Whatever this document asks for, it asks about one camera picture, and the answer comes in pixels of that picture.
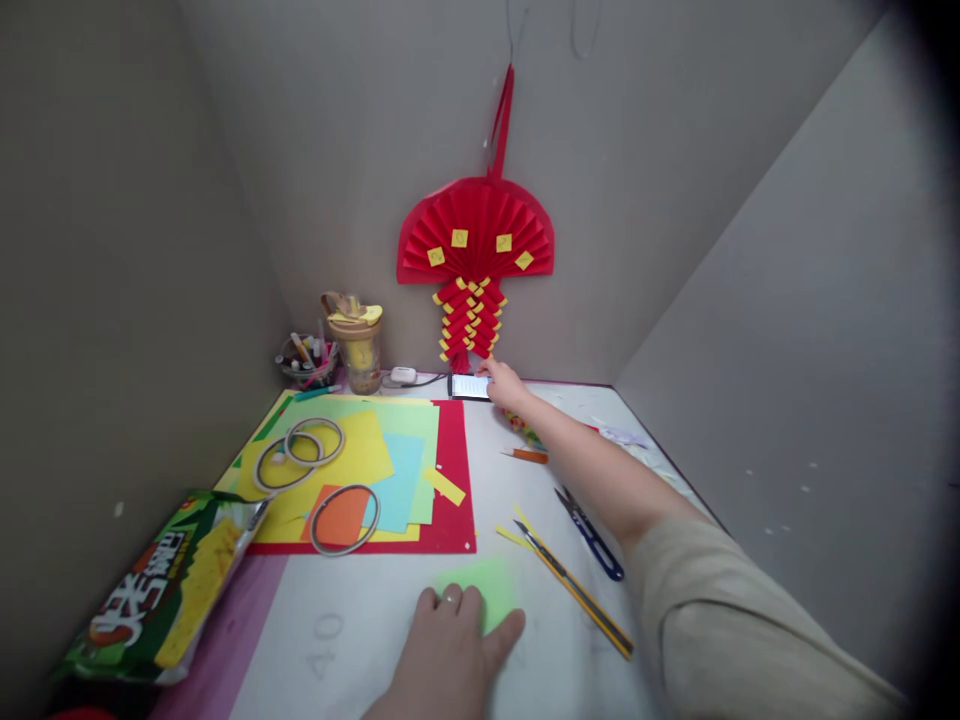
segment blue-handled scissors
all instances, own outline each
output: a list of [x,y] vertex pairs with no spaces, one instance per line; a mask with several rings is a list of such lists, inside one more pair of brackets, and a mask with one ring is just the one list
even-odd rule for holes
[[590,524],[587,516],[583,513],[583,510],[580,509],[577,501],[573,499],[573,495],[570,494],[570,491],[564,488],[563,495],[561,495],[560,491],[557,489],[554,489],[554,492],[557,494],[557,497],[560,498],[560,502],[563,503],[563,506],[567,509],[567,512],[570,513],[570,518],[573,520],[573,524],[576,525],[577,529],[580,530],[580,534],[586,538],[587,545],[590,546],[590,551],[593,553],[594,557],[597,558],[597,562],[600,563],[601,567],[603,567],[609,578],[616,582],[623,580],[623,568],[620,567],[620,563],[617,562],[617,559],[613,556],[613,553],[610,552],[610,548],[607,547],[607,544],[603,542],[603,538],[597,534],[597,531],[593,528],[593,525]]

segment white table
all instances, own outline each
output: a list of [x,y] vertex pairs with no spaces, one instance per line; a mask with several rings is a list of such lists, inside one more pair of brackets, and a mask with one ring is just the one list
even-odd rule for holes
[[[592,425],[599,421],[646,438],[648,461],[672,470],[676,478],[672,484],[699,505],[613,389],[552,383],[530,387],[580,421]],[[444,399],[446,382],[384,390],[383,394]],[[298,555],[287,559],[229,713],[231,720],[359,717],[390,682],[420,591],[443,571],[491,556],[506,559],[519,605],[527,616],[526,630],[493,692],[491,717],[660,715],[642,674],[640,638],[630,613],[626,581],[611,581],[589,551],[553,492],[559,480],[552,467],[502,455],[504,446],[522,444],[519,436],[491,404],[465,401],[464,406],[479,533],[476,555],[337,559]],[[438,498],[437,502],[446,500]],[[620,656],[536,556],[494,532],[496,525],[512,529],[514,503],[558,559],[637,644],[632,662]],[[595,515],[593,520],[604,533]],[[618,553],[616,543],[608,534],[604,536]]]

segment red paper fan decoration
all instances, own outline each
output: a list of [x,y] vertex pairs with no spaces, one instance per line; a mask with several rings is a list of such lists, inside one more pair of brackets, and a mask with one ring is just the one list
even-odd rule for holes
[[[444,326],[469,316],[467,324],[472,334],[468,332],[465,338],[448,337],[445,330],[440,341],[441,357],[450,361],[454,372],[469,369],[468,350],[486,357],[499,339],[491,323],[500,327],[493,313],[499,316],[500,308],[506,304],[499,292],[501,278],[553,274],[550,216],[533,195],[503,179],[513,82],[511,65],[491,133],[496,142],[494,163],[487,168],[486,176],[457,180],[427,196],[407,216],[400,230],[397,281],[453,281],[441,291],[444,297],[438,297],[441,293],[434,296],[446,312]],[[477,306],[479,313],[473,312]],[[476,329],[481,323],[484,328],[478,338]]]

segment beige sleeve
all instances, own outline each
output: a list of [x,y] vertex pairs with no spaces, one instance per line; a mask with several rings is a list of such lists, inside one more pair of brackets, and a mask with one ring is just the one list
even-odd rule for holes
[[722,530],[664,522],[628,553],[634,613],[682,718],[882,718],[900,693],[841,650]]

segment hand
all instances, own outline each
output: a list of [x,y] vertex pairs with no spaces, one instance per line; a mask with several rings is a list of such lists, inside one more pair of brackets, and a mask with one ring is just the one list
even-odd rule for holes
[[506,363],[497,362],[493,355],[488,357],[477,368],[477,377],[488,377],[491,382],[487,385],[487,396],[494,404],[520,414],[520,408],[533,393],[527,390],[523,380]]
[[364,720],[481,720],[490,686],[523,633],[526,617],[514,610],[480,637],[480,591],[448,585],[443,600],[420,593],[413,625],[387,692]]

